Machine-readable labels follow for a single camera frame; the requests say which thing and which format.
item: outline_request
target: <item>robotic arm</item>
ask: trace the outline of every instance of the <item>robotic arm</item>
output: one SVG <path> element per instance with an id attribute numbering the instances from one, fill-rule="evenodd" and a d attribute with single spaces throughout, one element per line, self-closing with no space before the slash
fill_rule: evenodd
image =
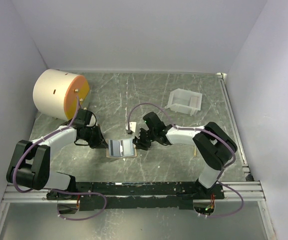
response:
<path id="1" fill-rule="evenodd" d="M 96 117 L 91 111 L 79 109 L 72 126 L 65 129 L 68 123 L 66 122 L 65 125 L 58 128 L 61 130 L 59 133 L 36 145 L 29 152 L 18 169 L 16 175 L 18 185 L 35 190 L 56 188 L 68 192 L 76 191 L 74 176 L 50 171 L 50 158 L 67 144 L 75 143 L 79 146 L 80 144 L 76 143 L 79 139 L 87 142 L 87 145 L 83 146 L 89 146 L 92 149 L 105 149 L 108 145 L 101 133 L 100 126 L 96 122 Z M 6 180 L 9 183 L 12 183 L 13 172 L 21 156 L 33 143 L 40 139 L 44 139 L 44 137 L 33 141 L 21 140 L 16 144 L 6 174 Z"/>
<path id="2" fill-rule="evenodd" d="M 197 179 L 196 185 L 204 191 L 211 189 L 225 164 L 232 158 L 232 153 L 219 141 L 213 144 L 212 141 L 215 141 L 215 138 L 204 132 L 193 129 L 183 130 L 184 127 L 176 129 L 171 124 L 165 126 L 154 112 L 146 114 L 143 119 L 148 130 L 141 128 L 139 134 L 135 134 L 136 137 L 133 143 L 136 148 L 148 150 L 151 142 L 154 141 L 164 146 L 172 144 L 196 146 L 206 162 L 206 166 Z M 234 152 L 237 151 L 234 141 L 216 123 L 210 122 L 198 128 L 212 132 L 225 141 Z"/>

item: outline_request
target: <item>white backdrop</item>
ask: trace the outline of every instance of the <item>white backdrop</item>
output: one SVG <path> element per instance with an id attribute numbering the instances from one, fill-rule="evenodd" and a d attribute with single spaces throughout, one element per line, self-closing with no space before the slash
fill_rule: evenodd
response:
<path id="1" fill-rule="evenodd" d="M 251 171 L 288 240 L 288 0 L 268 1 L 227 85 Z"/>
<path id="2" fill-rule="evenodd" d="M 45 69 L 13 4 L 0 0 L 0 201 L 14 147 L 30 135 L 36 113 L 33 87 Z"/>
<path id="3" fill-rule="evenodd" d="M 12 0 L 48 67 L 227 73 L 266 0 Z"/>

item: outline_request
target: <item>transparent box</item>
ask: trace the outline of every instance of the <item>transparent box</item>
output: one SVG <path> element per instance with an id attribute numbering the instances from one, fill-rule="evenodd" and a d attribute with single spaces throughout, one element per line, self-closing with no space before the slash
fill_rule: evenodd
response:
<path id="1" fill-rule="evenodd" d="M 170 92 L 166 108 L 190 116 L 196 115 L 201 109 L 202 96 L 199 92 L 178 88 Z"/>

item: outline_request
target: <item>marble-patterned table surface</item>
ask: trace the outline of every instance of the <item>marble-patterned table surface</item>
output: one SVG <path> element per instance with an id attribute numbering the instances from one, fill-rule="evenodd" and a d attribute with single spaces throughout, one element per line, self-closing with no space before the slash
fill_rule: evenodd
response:
<path id="1" fill-rule="evenodd" d="M 214 74 L 167 74 L 167 73 L 85 73 L 91 87 L 89 110 L 95 113 L 106 139 L 129 138 L 126 134 L 126 117 L 129 111 L 143 102 L 165 107 L 169 93 L 177 88 L 203 94 L 201 110 L 196 116 L 167 113 L 179 126 L 202 126 L 216 122 L 234 139 L 222 88 Z M 154 111 L 166 125 L 167 118 L 153 106 L 143 105 L 132 114 L 131 121 L 145 126 L 142 117 Z M 36 139 L 55 130 L 64 121 L 38 113 L 30 139 Z M 152 143 L 148 151 L 138 150 L 135 158 L 112 159 L 105 149 L 87 146 L 64 147 L 51 159 L 51 169 L 73 175 L 78 182 L 169 182 L 195 181 L 205 162 L 194 147 L 188 145 L 162 146 Z M 222 175 L 222 181 L 245 181 L 242 162 L 237 154 L 235 164 Z"/>

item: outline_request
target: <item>cylindrical container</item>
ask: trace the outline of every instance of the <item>cylindrical container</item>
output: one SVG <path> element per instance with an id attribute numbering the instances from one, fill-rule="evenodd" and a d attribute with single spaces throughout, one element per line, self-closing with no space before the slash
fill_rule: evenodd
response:
<path id="1" fill-rule="evenodd" d="M 88 92 L 84 76 L 48 69 L 35 83 L 33 100 L 41 113 L 70 120 L 76 110 L 77 96 L 82 104 Z"/>

